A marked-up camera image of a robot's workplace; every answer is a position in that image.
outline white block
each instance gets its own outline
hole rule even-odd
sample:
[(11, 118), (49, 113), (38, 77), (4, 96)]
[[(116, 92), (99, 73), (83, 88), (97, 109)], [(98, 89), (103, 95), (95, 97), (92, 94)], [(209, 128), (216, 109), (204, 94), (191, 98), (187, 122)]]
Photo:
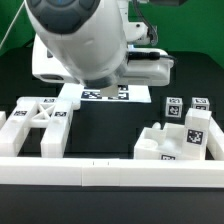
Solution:
[(21, 101), (0, 131), (0, 156), (18, 155), (29, 131), (29, 119), (37, 113), (36, 101)]
[(166, 99), (166, 117), (181, 117), (183, 107), (182, 98), (167, 97)]
[(73, 110), (79, 110), (81, 107), (81, 96), (84, 87), (73, 83), (65, 83), (58, 96), (58, 100), (72, 101)]
[(71, 101), (58, 100), (41, 141), (42, 157), (63, 157), (72, 117), (73, 103)]
[(82, 168), (82, 186), (119, 186), (120, 168), (111, 160), (93, 160)]
[(215, 160), (224, 160), (224, 133), (213, 118), (210, 121), (207, 147)]
[(159, 159), (158, 143), (152, 139), (139, 139), (134, 147), (134, 159)]
[(223, 162), (121, 161), (120, 186), (224, 187)]
[(0, 158), (0, 184), (82, 185), (81, 159)]
[(158, 130), (155, 128), (144, 128), (139, 139), (152, 139), (159, 145), (162, 145), (166, 138), (166, 130)]
[(205, 159), (211, 111), (190, 108), (185, 119), (182, 154)]
[(209, 128), (211, 114), (211, 111), (190, 108), (185, 118), (185, 127), (206, 131)]
[(208, 131), (185, 128), (182, 154), (198, 160), (205, 160)]
[(193, 97), (192, 98), (192, 108), (199, 109), (199, 110), (209, 110), (209, 100), (207, 98), (199, 98)]
[(3, 127), (3, 125), (5, 124), (5, 122), (6, 122), (5, 112), (0, 111), (0, 130)]

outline white foam block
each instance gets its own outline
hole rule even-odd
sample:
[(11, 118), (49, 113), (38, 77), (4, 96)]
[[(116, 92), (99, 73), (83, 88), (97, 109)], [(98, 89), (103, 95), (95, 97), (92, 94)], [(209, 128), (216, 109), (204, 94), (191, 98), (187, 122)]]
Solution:
[(20, 101), (0, 131), (0, 156), (18, 155), (30, 130), (29, 119), (36, 113), (36, 101)]
[(82, 185), (83, 160), (0, 158), (0, 183), (22, 185)]
[(82, 186), (119, 186), (120, 169), (111, 160), (94, 160), (82, 168)]
[(207, 147), (215, 160), (224, 160), (224, 133), (211, 118)]
[(3, 127), (3, 125), (5, 124), (5, 122), (6, 122), (5, 112), (0, 111), (0, 130)]
[(82, 85), (65, 83), (58, 96), (59, 100), (68, 100), (73, 103), (73, 110), (79, 110), (81, 107)]
[(120, 186), (224, 187), (223, 162), (120, 161)]
[(211, 114), (211, 111), (190, 108), (186, 115), (185, 127), (197, 127), (196, 130), (208, 130)]
[(73, 117), (72, 101), (58, 100), (41, 141), (41, 155), (62, 158)]

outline black surface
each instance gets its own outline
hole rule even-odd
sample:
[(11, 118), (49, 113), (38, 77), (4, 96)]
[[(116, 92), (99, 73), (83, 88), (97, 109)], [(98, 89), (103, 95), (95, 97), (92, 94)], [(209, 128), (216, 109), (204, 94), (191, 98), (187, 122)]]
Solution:
[[(171, 84), (150, 88), (151, 104), (83, 102), (74, 112), (65, 157), (132, 158), (143, 127), (184, 123), (192, 97), (208, 97), (223, 128), (224, 70), (200, 53), (178, 58)], [(0, 110), (20, 96), (57, 96), (61, 85), (31, 76), (31, 49), (0, 58)], [(166, 97), (182, 97), (182, 118), (165, 117)], [(20, 156), (40, 156), (43, 129), (32, 129)], [(0, 186), (0, 223), (223, 223), (224, 189)]]

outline white robot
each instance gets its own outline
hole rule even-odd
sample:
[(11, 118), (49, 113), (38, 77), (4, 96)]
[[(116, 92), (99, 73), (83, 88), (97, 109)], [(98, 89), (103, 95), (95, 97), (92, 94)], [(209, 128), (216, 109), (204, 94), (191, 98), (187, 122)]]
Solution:
[[(128, 21), (128, 4), (128, 0), (26, 0), (37, 33), (33, 75), (46, 82), (101, 89), (106, 96), (116, 95), (118, 85), (168, 85), (174, 58), (163, 50), (131, 47), (155, 45), (158, 38), (146, 20)], [(137, 0), (133, 4), (141, 16)]]

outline white cube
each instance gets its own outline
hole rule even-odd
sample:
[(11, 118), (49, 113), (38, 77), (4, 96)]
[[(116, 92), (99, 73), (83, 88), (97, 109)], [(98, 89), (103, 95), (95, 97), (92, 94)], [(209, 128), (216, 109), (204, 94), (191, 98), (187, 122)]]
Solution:
[(211, 111), (190, 108), (185, 119), (182, 154), (205, 159)]
[(209, 110), (209, 100), (207, 98), (198, 98), (193, 97), (192, 98), (192, 108), (198, 109), (198, 110)]
[(166, 117), (181, 117), (183, 101), (181, 98), (167, 97)]
[(5, 112), (0, 111), (0, 129), (3, 127), (3, 125), (6, 122), (6, 115)]
[(196, 128), (197, 130), (208, 130), (211, 114), (211, 111), (190, 108), (185, 118), (185, 127)]

